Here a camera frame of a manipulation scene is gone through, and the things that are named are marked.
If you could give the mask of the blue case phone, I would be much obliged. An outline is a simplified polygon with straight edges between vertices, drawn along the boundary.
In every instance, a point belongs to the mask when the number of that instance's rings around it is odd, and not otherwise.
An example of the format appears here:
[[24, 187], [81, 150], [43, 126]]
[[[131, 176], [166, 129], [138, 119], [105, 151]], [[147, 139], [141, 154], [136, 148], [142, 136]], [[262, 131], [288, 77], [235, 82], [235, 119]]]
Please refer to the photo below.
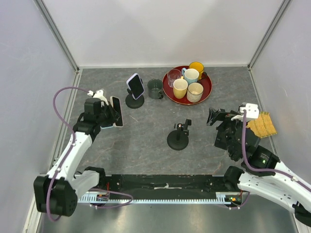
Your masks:
[[113, 124], [101, 125], [101, 129], [109, 129], [109, 128], [113, 128], [113, 127], [114, 127]]

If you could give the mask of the cream case phone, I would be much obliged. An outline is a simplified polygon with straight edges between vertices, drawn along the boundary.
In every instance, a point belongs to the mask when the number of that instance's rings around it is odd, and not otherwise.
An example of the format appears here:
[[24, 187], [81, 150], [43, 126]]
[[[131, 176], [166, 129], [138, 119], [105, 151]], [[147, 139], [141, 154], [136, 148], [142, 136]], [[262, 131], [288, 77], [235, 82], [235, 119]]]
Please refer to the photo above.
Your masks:
[[114, 96], [110, 97], [110, 102], [111, 105], [113, 107], [113, 119], [114, 119], [114, 123], [113, 126], [114, 127], [123, 127], [123, 118], [122, 118], [122, 111], [121, 111], [121, 102], [120, 99]]

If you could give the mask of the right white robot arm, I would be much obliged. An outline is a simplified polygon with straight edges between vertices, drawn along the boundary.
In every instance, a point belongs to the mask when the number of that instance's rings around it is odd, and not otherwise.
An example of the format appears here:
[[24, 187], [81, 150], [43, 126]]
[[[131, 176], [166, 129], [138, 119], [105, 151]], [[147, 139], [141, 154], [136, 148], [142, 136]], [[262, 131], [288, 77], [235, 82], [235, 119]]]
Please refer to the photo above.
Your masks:
[[207, 125], [220, 121], [214, 145], [226, 150], [230, 159], [242, 160], [230, 166], [223, 178], [228, 191], [246, 191], [270, 200], [306, 226], [311, 225], [311, 185], [292, 172], [277, 155], [261, 146], [260, 138], [247, 127], [260, 116], [258, 105], [244, 103], [238, 111], [209, 109]]

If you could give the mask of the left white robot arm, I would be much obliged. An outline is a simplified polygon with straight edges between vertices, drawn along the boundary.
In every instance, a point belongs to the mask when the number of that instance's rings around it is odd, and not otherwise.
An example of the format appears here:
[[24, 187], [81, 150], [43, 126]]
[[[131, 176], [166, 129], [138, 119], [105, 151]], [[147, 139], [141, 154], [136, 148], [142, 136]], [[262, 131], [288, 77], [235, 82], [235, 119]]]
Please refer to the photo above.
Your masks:
[[73, 126], [72, 135], [59, 161], [45, 175], [34, 181], [35, 202], [39, 212], [48, 216], [71, 216], [78, 199], [90, 189], [105, 189], [107, 180], [103, 168], [89, 166], [74, 178], [76, 169], [85, 152], [105, 127], [123, 126], [121, 103], [117, 97], [110, 97], [105, 103], [99, 98], [88, 98], [82, 112]]

